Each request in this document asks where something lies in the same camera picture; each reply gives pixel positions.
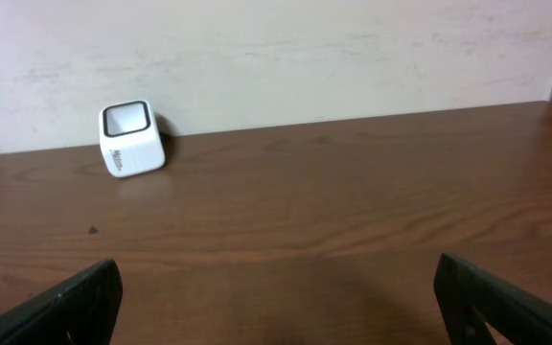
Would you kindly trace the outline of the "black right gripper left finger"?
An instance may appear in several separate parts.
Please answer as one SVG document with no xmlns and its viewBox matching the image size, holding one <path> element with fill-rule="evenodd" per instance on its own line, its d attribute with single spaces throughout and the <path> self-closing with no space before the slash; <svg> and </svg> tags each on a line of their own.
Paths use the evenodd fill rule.
<svg viewBox="0 0 552 345">
<path fill-rule="evenodd" d="M 108 345 L 122 297 L 115 261 L 98 262 L 1 314 L 0 345 Z"/>
</svg>

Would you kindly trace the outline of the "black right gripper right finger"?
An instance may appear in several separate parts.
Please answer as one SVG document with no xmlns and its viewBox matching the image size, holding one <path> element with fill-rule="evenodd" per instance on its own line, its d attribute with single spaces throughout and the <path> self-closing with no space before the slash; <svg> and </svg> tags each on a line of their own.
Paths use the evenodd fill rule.
<svg viewBox="0 0 552 345">
<path fill-rule="evenodd" d="M 552 305 L 451 254 L 441 255 L 434 293 L 452 344 L 552 344 Z"/>
</svg>

